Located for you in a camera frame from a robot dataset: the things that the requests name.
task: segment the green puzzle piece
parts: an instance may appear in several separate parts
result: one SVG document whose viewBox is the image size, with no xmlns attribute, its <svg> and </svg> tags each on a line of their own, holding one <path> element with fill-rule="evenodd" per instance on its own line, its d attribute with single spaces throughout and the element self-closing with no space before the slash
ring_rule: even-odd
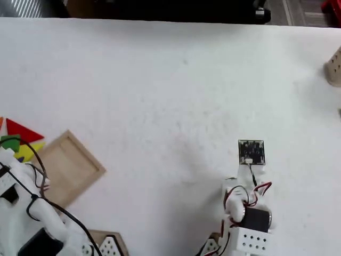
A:
<svg viewBox="0 0 341 256">
<path fill-rule="evenodd" d="M 1 140 L 9 139 L 9 138 L 20 138 L 20 135 L 2 136 Z M 18 152 L 19 147 L 20 147 L 20 141 L 19 140 L 9 140 L 9 141 L 2 143 L 1 147 L 3 147 L 4 149 L 11 148 L 14 152 Z"/>
</svg>

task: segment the circuit board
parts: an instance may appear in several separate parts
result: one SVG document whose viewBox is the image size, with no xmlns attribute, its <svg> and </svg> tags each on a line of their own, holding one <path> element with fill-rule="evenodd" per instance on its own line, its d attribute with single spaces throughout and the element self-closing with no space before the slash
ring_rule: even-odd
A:
<svg viewBox="0 0 341 256">
<path fill-rule="evenodd" d="M 263 140 L 238 140 L 239 164 L 265 165 Z"/>
</svg>

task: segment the wooden tray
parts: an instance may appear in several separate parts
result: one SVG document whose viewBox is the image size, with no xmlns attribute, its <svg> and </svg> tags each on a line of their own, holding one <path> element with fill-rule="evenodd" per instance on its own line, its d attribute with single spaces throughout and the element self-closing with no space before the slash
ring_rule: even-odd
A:
<svg viewBox="0 0 341 256">
<path fill-rule="evenodd" d="M 51 181 L 51 188 L 45 195 L 61 207 L 68 206 L 105 172 L 97 159 L 68 130 L 38 154 Z M 35 158 L 33 163 L 39 166 Z"/>
</svg>

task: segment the red triangle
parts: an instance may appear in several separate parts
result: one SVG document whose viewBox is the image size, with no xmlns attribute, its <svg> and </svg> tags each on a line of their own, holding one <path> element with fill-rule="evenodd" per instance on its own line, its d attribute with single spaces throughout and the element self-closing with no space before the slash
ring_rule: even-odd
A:
<svg viewBox="0 0 341 256">
<path fill-rule="evenodd" d="M 34 142 L 36 140 L 41 140 L 44 137 L 41 136 L 40 134 L 20 125 L 17 124 L 16 122 L 6 118 L 7 122 L 7 133 L 8 135 L 15 135 L 19 134 L 21 138 L 26 141 L 26 142 Z"/>
</svg>

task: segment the wooden board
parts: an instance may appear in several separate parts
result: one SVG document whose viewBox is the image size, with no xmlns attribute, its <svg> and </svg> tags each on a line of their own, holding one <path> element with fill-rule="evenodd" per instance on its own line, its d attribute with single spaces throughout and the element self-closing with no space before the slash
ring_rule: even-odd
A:
<svg viewBox="0 0 341 256">
<path fill-rule="evenodd" d="M 61 207 L 68 206 L 105 172 L 97 159 L 68 130 L 42 149 L 39 156 L 51 181 L 51 188 L 45 195 Z M 39 166 L 37 159 L 33 163 Z"/>
<path fill-rule="evenodd" d="M 107 236 L 115 236 L 116 241 L 118 243 L 118 246 L 120 247 L 123 255 L 122 256 L 129 256 L 128 249 L 120 235 L 120 233 L 117 232 L 109 232 L 109 231 L 99 231 L 99 230 L 89 230 L 91 236 L 95 240 L 95 242 L 100 246 L 104 239 Z"/>
</svg>

